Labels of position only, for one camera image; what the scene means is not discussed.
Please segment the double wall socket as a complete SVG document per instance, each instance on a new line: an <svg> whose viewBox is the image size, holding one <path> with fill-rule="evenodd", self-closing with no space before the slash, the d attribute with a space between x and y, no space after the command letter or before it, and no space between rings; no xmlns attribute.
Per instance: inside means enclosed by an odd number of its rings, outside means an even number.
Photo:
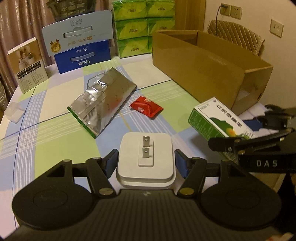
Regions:
<svg viewBox="0 0 296 241"><path fill-rule="evenodd" d="M242 8L239 6L233 6L229 4L221 4L220 14L240 20L242 18Z"/></svg>

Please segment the clear plastic box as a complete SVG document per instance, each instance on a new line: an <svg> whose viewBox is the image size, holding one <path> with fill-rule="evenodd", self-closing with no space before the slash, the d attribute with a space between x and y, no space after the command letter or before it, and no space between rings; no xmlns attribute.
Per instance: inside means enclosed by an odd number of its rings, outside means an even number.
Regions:
<svg viewBox="0 0 296 241"><path fill-rule="evenodd" d="M18 123L24 113L25 110L16 102L10 103L4 111L4 115L13 123Z"/></svg>

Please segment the quilted beige chair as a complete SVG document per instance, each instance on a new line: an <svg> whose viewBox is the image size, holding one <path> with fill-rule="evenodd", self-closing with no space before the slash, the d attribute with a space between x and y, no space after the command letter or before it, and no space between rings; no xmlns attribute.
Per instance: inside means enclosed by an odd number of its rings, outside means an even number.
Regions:
<svg viewBox="0 0 296 241"><path fill-rule="evenodd" d="M256 56L260 56L264 49L265 39L234 22L211 20L207 27L207 33L247 49Z"/></svg>

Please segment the white power adapter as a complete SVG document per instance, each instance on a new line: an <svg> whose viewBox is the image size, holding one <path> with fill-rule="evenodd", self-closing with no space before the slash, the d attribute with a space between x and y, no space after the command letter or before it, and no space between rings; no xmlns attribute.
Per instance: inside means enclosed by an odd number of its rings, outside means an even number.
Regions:
<svg viewBox="0 0 296 241"><path fill-rule="evenodd" d="M168 189L176 179L173 143L167 133L126 133L116 178L125 188Z"/></svg>

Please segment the single wall socket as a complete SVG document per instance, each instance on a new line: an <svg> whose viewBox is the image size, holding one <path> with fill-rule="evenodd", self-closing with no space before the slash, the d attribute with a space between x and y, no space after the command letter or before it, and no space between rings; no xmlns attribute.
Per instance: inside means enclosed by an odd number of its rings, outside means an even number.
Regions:
<svg viewBox="0 0 296 241"><path fill-rule="evenodd" d="M276 20L271 19L269 31L270 33L281 38L283 33L283 27L284 27L283 24L277 22Z"/></svg>

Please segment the white beige product box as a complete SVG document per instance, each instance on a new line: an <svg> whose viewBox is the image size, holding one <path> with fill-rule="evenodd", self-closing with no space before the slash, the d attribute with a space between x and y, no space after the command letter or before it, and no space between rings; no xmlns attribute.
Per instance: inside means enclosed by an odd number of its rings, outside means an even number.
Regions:
<svg viewBox="0 0 296 241"><path fill-rule="evenodd" d="M33 37L10 49L7 56L23 94L48 79L37 38Z"/></svg>

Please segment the brown cardboard box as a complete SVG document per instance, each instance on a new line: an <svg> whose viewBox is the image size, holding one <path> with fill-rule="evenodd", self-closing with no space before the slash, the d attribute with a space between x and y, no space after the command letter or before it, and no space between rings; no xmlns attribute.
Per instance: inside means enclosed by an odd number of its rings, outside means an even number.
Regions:
<svg viewBox="0 0 296 241"><path fill-rule="evenodd" d="M215 97L236 115L260 100L273 71L250 51L197 30L154 32L152 63L199 102Z"/></svg>

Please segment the beige curtain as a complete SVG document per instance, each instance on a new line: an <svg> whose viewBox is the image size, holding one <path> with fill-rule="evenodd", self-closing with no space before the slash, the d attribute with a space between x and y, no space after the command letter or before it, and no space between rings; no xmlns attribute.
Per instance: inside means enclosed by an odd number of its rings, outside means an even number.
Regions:
<svg viewBox="0 0 296 241"><path fill-rule="evenodd" d="M7 99L11 99L18 84L7 53L10 49L36 37L45 65L54 63L46 51L42 28L54 22L46 1L1 1L1 77Z"/></svg>

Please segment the green tissue pack stack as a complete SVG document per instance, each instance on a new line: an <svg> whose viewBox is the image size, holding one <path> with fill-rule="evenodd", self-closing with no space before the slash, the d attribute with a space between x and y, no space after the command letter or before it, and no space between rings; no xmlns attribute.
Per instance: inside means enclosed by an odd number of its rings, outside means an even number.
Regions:
<svg viewBox="0 0 296 241"><path fill-rule="evenodd" d="M175 1L113 1L115 45L119 58L152 52L152 34L175 27Z"/></svg>

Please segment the red snack packet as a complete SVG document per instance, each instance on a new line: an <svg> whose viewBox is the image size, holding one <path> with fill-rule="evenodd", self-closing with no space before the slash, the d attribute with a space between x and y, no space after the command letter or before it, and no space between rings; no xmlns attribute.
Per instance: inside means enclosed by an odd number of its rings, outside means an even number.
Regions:
<svg viewBox="0 0 296 241"><path fill-rule="evenodd" d="M144 96L139 96L130 104L130 107L149 118L155 118L157 114L164 110L163 107Z"/></svg>

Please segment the silver foil pouch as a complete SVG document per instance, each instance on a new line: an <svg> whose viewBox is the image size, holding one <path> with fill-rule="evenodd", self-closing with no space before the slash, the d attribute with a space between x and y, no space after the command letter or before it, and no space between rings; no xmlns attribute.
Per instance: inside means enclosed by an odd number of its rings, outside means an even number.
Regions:
<svg viewBox="0 0 296 241"><path fill-rule="evenodd" d="M88 83L91 85L67 109L93 138L97 138L137 85L113 67L90 78Z"/></svg>

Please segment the green white medicine box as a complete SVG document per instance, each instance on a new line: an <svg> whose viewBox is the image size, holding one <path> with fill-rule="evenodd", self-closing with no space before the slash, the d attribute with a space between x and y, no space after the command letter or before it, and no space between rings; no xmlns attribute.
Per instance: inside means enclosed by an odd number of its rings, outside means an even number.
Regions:
<svg viewBox="0 0 296 241"><path fill-rule="evenodd" d="M215 137L255 138L255 133L215 97L193 108L188 123L206 140Z"/></svg>

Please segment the dark gift box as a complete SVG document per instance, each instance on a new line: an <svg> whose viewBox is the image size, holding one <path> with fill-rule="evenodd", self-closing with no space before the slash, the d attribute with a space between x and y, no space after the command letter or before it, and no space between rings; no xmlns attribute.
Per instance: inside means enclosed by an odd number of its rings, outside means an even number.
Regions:
<svg viewBox="0 0 296 241"><path fill-rule="evenodd" d="M93 0L51 0L46 2L55 21L65 20L73 16L95 11L96 1Z"/></svg>

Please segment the blue milk carton box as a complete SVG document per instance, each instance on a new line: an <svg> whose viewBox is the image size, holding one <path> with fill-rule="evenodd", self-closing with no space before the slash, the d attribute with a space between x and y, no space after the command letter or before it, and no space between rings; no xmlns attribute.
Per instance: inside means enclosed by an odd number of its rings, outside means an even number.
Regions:
<svg viewBox="0 0 296 241"><path fill-rule="evenodd" d="M59 73L111 59L113 38L110 10L74 16L42 28L45 46Z"/></svg>

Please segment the checked tablecloth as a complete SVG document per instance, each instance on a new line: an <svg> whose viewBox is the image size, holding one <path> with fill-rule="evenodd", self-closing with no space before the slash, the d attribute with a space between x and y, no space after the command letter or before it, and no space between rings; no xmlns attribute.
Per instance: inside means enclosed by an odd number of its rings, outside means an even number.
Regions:
<svg viewBox="0 0 296 241"><path fill-rule="evenodd" d="M70 112L68 107L110 68L137 86L124 106L115 98L102 110ZM127 65L111 60L53 76L18 98L24 114L1 122L1 217L13 217L13 196L63 159L74 163L118 149L125 133L167 133L188 156L218 162L221 156L188 123L197 101L152 64L151 57Z"/></svg>

